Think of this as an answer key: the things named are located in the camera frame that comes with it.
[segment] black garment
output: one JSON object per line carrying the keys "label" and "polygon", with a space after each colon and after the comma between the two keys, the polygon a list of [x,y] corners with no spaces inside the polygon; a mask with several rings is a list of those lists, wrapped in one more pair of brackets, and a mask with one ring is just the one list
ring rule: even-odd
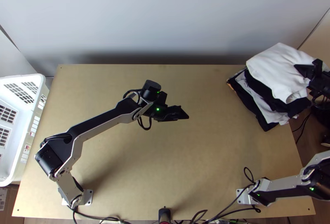
{"label": "black garment", "polygon": [[272,91],[262,82],[254,79],[248,70],[245,70],[245,78],[248,86],[259,94],[273,111],[287,113],[289,118],[299,114],[311,105],[308,98],[300,98],[289,104],[273,97]]}
{"label": "black garment", "polygon": [[262,115],[261,111],[259,110],[258,106],[256,105],[254,99],[252,96],[243,89],[243,87],[237,83],[235,78],[238,76],[234,76],[230,79],[227,80],[227,83],[231,85],[231,87],[235,90],[236,94],[238,97],[241,99],[243,104],[245,105],[246,108],[248,108],[251,112],[255,114],[256,119],[259,122],[259,125],[264,131],[268,131],[272,128],[274,128],[278,123],[267,123],[266,119]]}

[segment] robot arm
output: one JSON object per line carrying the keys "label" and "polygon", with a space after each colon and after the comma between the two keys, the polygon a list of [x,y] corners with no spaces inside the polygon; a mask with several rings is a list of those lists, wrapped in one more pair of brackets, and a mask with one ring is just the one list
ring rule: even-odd
{"label": "robot arm", "polygon": [[[238,196],[243,189],[237,189]],[[271,205],[278,198],[311,196],[330,200],[330,151],[316,154],[300,173],[276,180],[262,178],[237,199],[239,204]]]}
{"label": "robot arm", "polygon": [[142,89],[128,91],[114,109],[76,124],[65,133],[44,139],[35,160],[49,179],[57,183],[64,203],[71,208],[92,203],[93,191],[83,189],[70,173],[81,156],[83,142],[119,123],[141,122],[142,115],[148,116],[150,122],[151,118],[158,122],[189,118],[180,106],[168,107],[165,104],[167,94],[160,89],[159,84],[147,80]]}

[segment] label sticker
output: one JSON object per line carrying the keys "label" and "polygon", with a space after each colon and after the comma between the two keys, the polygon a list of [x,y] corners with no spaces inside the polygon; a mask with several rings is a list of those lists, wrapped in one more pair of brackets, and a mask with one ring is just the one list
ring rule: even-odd
{"label": "label sticker", "polygon": [[0,188],[0,211],[5,209],[7,189]]}

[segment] black cable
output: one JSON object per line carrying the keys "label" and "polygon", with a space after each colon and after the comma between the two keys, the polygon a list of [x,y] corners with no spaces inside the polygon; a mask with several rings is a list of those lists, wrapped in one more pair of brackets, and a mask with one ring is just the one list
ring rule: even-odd
{"label": "black cable", "polygon": [[292,133],[293,133],[293,132],[296,132],[297,130],[299,130],[299,129],[303,126],[303,124],[305,123],[305,121],[309,118],[310,115],[311,115],[311,113],[308,114],[308,115],[305,117],[305,119],[302,121],[302,123],[301,123],[301,125],[299,126],[299,128],[293,130]]}
{"label": "black cable", "polygon": [[127,94],[129,94],[130,92],[140,92],[142,90],[143,89],[131,89],[131,90],[128,90],[127,92],[125,92],[125,94],[123,96],[123,99],[126,98]]}
{"label": "black cable", "polygon": [[77,221],[75,219],[75,213],[77,213],[78,215],[81,215],[83,217],[86,217],[86,218],[89,218],[89,219],[94,219],[94,220],[101,220],[101,221],[106,221],[107,220],[107,221],[114,221],[114,222],[119,222],[120,221],[120,222],[122,222],[124,224],[131,224],[131,223],[127,222],[127,221],[124,221],[124,220],[121,220],[119,218],[112,217],[112,216],[109,216],[109,217],[98,217],[98,216],[92,216],[92,215],[86,215],[86,214],[80,213],[78,211],[78,206],[76,206],[74,209],[70,208],[69,206],[68,206],[68,208],[71,211],[73,211],[73,221],[74,221],[75,224],[77,223]]}
{"label": "black cable", "polygon": [[[248,170],[248,172],[251,174],[251,177],[249,177],[248,175],[247,175],[247,173],[246,173],[246,170]],[[249,185],[247,185],[246,187],[244,187],[243,188],[243,190],[239,193],[239,195],[227,206],[227,207],[225,207],[223,210],[221,210],[217,215],[215,215],[213,218],[211,218],[211,219],[209,219],[209,220],[207,220],[207,221],[205,221],[204,222],[204,224],[207,224],[207,223],[210,223],[210,222],[212,222],[212,221],[215,221],[215,220],[217,220],[217,219],[219,219],[220,217],[223,217],[223,216],[225,216],[225,215],[228,215],[228,214],[230,214],[230,213],[232,213],[232,212],[229,212],[229,213],[227,213],[227,214],[225,214],[225,215],[221,215],[224,211],[226,211],[228,208],[230,208],[236,201],[237,201],[237,199],[243,194],[243,192],[247,189],[247,188],[249,188],[250,186],[252,186],[252,185],[255,185],[256,183],[255,183],[255,179],[254,179],[254,177],[253,177],[253,174],[252,174],[252,172],[251,172],[251,170],[248,168],[248,167],[244,167],[244,169],[243,169],[243,172],[244,172],[244,175],[245,175],[245,177],[251,182],[251,184],[249,184]],[[252,205],[252,207],[251,208],[246,208],[246,209],[241,209],[241,210],[235,210],[235,212],[239,212],[239,211],[243,211],[243,210],[255,210],[257,213],[260,213],[261,212],[261,210],[260,209],[258,209],[258,208],[256,208],[254,205]]]}
{"label": "black cable", "polygon": [[142,118],[141,118],[141,117],[137,120],[137,122],[138,122],[139,125],[142,127],[142,129],[144,129],[144,130],[149,130],[149,129],[151,129],[151,122],[152,122],[151,117],[149,117],[149,127],[144,127],[144,126],[143,126],[143,122],[142,122]]}
{"label": "black cable", "polygon": [[220,216],[218,217],[218,219],[220,219],[220,218],[222,218],[222,217],[224,217],[224,216],[226,216],[226,215],[230,215],[230,214],[233,214],[233,213],[236,213],[236,212],[240,212],[240,211],[245,211],[245,210],[254,210],[254,211],[257,212],[257,213],[260,213],[260,212],[261,212],[261,209],[255,207],[255,205],[252,205],[252,207],[247,207],[247,208],[243,208],[243,209],[233,210],[233,211],[228,212],[228,213],[226,213],[226,214],[220,215]]}
{"label": "black cable", "polygon": [[[249,171],[249,173],[251,174],[251,178],[250,178],[249,176],[246,175],[245,170],[248,170],[248,171]],[[244,172],[244,175],[246,176],[246,178],[247,178],[252,184],[255,184],[255,178],[253,177],[253,174],[252,174],[251,170],[250,170],[249,168],[247,168],[247,167],[244,167],[243,172]]]}
{"label": "black cable", "polygon": [[207,212],[207,210],[201,210],[201,211],[198,211],[198,212],[193,216],[193,218],[190,220],[189,224],[193,224],[193,223],[198,222],[200,219],[202,219],[202,217],[206,214],[206,212]]}
{"label": "black cable", "polygon": [[297,139],[297,141],[296,141],[296,144],[298,143],[300,137],[302,137],[302,134],[303,134],[304,129],[305,129],[305,125],[306,125],[306,123],[307,123],[308,118],[310,117],[310,115],[311,115],[311,114],[309,114],[309,115],[307,116],[306,121],[305,121],[304,125],[302,126],[302,132],[300,133],[300,135],[299,135],[299,137],[298,137],[298,139]]}
{"label": "black cable", "polygon": [[75,224],[77,224],[77,221],[75,220],[75,210],[76,210],[76,208],[73,209],[73,212],[72,212],[72,219],[73,219],[73,222],[74,222]]}
{"label": "black cable", "polygon": [[226,211],[228,208],[230,208],[236,201],[237,201],[237,199],[243,194],[243,192],[247,189],[247,188],[249,188],[250,186],[252,186],[252,185],[254,185],[254,184],[249,184],[249,185],[247,185],[247,186],[245,186],[244,187],[244,189],[241,191],[241,193],[239,193],[239,195],[227,206],[227,207],[225,207],[223,210],[221,210],[218,214],[216,214],[213,218],[211,218],[211,219],[209,219],[209,220],[207,220],[207,221],[205,221],[204,223],[205,224],[207,224],[207,223],[210,223],[210,222],[212,222],[212,221],[215,221],[215,220],[217,220],[217,219],[219,219],[219,216],[224,212],[224,211]]}

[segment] black arm segment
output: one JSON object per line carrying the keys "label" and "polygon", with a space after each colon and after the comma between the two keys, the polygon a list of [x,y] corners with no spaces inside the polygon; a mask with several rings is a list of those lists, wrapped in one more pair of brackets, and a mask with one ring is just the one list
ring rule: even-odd
{"label": "black arm segment", "polygon": [[129,114],[138,108],[139,105],[131,98],[121,100],[114,109],[72,126],[65,133],[44,139],[41,143],[41,149],[35,155],[35,160],[47,175],[53,174],[57,168],[60,168],[70,158],[73,141],[76,137],[121,115]]}

